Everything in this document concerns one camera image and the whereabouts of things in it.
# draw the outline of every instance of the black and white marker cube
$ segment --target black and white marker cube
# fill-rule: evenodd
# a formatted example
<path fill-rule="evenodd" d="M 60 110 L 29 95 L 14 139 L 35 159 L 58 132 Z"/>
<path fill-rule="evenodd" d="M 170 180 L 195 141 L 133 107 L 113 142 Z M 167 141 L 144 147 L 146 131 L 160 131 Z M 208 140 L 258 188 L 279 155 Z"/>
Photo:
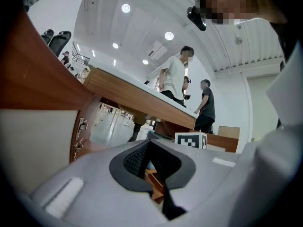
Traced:
<path fill-rule="evenodd" d="M 175 144 L 207 149 L 207 135 L 204 133 L 175 133 Z"/>

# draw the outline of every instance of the shiny gray floor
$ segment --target shiny gray floor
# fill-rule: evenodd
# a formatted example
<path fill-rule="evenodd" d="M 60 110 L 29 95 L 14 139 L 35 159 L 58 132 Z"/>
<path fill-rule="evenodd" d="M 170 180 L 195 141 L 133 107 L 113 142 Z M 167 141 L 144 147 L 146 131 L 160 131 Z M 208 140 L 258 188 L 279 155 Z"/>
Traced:
<path fill-rule="evenodd" d="M 113 129 L 115 121 L 112 125 L 110 125 L 113 117 L 114 113 L 109 115 L 105 113 L 102 121 L 102 115 L 100 116 L 98 124 L 96 126 L 94 125 L 92 128 L 92 133 L 90 136 L 91 141 L 108 147 L 115 147 L 125 144 L 129 140 L 133 134 L 134 123 L 119 115 L 115 128 Z M 137 140 L 146 139 L 146 134 L 149 130 L 152 130 L 151 126 L 147 124 L 142 126 Z"/>

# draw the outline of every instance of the chair backrest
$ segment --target chair backrest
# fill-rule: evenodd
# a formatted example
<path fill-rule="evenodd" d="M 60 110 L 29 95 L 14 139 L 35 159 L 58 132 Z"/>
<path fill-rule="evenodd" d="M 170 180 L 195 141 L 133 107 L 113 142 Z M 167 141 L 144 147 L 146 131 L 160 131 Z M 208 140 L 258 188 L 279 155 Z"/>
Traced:
<path fill-rule="evenodd" d="M 53 30 L 48 29 L 43 33 L 43 35 L 41 35 L 41 37 L 45 41 L 46 44 L 49 44 L 50 41 L 52 40 L 53 34 L 54 34 Z"/>
<path fill-rule="evenodd" d="M 61 31 L 58 35 L 54 36 L 50 41 L 48 47 L 59 57 L 61 51 L 71 39 L 70 31 Z"/>

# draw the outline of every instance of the ceiling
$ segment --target ceiling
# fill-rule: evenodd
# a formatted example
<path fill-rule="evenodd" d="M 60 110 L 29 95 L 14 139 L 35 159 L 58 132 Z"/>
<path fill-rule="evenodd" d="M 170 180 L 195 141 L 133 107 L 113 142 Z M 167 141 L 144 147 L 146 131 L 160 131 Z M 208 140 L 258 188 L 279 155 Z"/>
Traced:
<path fill-rule="evenodd" d="M 121 10 L 125 3 L 131 6 L 128 14 Z M 260 75 L 277 72 L 282 50 L 267 21 L 255 19 L 236 26 L 207 20 L 207 29 L 201 32 L 186 15 L 193 4 L 194 0 L 83 0 L 74 41 L 144 73 L 178 54 L 184 45 L 194 48 L 211 79 L 252 70 Z M 175 35 L 171 42 L 164 38 L 167 31 Z M 167 52 L 152 60 L 148 52 L 155 41 Z M 112 47 L 114 42 L 119 49 Z M 150 64 L 143 65 L 143 59 Z"/>

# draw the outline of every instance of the black pants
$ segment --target black pants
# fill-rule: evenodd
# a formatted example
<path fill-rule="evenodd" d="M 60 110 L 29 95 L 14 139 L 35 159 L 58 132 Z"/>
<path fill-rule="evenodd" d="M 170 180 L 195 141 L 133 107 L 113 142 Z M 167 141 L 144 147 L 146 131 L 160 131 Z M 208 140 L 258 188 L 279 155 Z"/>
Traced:
<path fill-rule="evenodd" d="M 212 118 L 200 115 L 196 120 L 195 130 L 209 134 L 213 123 L 214 120 Z"/>
<path fill-rule="evenodd" d="M 183 101 L 184 100 L 176 99 L 171 91 L 163 91 L 161 93 L 163 95 L 165 95 L 166 97 L 169 97 L 170 99 L 174 100 L 176 103 L 181 104 L 183 106 Z"/>

